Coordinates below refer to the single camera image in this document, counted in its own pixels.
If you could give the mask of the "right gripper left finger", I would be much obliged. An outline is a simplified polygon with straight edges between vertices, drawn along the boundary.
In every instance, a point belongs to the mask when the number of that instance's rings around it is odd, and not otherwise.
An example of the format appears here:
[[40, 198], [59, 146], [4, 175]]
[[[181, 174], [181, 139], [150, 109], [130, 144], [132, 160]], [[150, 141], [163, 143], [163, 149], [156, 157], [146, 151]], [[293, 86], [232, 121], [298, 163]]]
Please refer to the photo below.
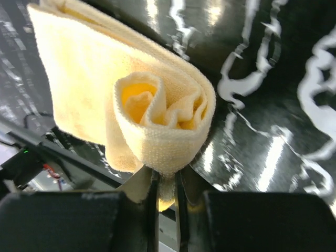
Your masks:
[[19, 192], [1, 199], [1, 251], [157, 251], [159, 175], [113, 191]]

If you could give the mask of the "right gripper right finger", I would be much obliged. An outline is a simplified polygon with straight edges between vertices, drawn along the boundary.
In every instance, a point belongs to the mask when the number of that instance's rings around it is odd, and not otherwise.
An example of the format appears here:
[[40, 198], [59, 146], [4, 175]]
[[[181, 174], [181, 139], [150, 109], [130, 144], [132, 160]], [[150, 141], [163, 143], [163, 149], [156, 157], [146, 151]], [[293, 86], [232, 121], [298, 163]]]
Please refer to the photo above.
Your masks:
[[335, 251], [335, 218], [317, 196], [220, 192], [189, 167], [175, 181], [180, 251]]

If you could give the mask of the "yellow cream towel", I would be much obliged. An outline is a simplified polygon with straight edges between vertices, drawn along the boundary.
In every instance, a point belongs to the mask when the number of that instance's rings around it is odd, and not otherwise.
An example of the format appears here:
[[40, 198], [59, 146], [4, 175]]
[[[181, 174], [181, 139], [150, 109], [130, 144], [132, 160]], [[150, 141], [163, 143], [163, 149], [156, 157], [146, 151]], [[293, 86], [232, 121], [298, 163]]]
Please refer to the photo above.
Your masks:
[[157, 171], [159, 211], [205, 143], [216, 107], [193, 65], [82, 1], [27, 5], [61, 131], [103, 145], [109, 165]]

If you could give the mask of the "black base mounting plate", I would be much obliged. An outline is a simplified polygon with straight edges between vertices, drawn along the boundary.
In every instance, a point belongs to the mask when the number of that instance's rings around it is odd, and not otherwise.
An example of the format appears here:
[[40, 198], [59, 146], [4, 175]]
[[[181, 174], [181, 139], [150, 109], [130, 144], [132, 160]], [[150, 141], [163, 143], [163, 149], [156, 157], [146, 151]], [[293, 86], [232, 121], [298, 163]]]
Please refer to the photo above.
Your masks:
[[3, 116], [1, 116], [1, 132], [25, 144], [28, 148], [33, 149], [36, 152], [39, 151], [45, 155], [63, 159], [114, 188], [121, 186], [123, 183], [122, 179], [112, 175], [107, 170], [73, 154], [69, 150], [59, 147], [57, 144], [34, 132], [16, 125]]

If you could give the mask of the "right small controller board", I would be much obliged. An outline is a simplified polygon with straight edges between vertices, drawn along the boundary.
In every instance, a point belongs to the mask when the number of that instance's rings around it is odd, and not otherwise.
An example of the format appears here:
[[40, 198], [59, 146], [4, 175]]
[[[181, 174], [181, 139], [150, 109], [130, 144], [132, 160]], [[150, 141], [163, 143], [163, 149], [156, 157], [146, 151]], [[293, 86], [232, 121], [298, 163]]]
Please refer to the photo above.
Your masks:
[[70, 188], [59, 172], [28, 149], [21, 149], [1, 164], [1, 182], [14, 192], [62, 192]]

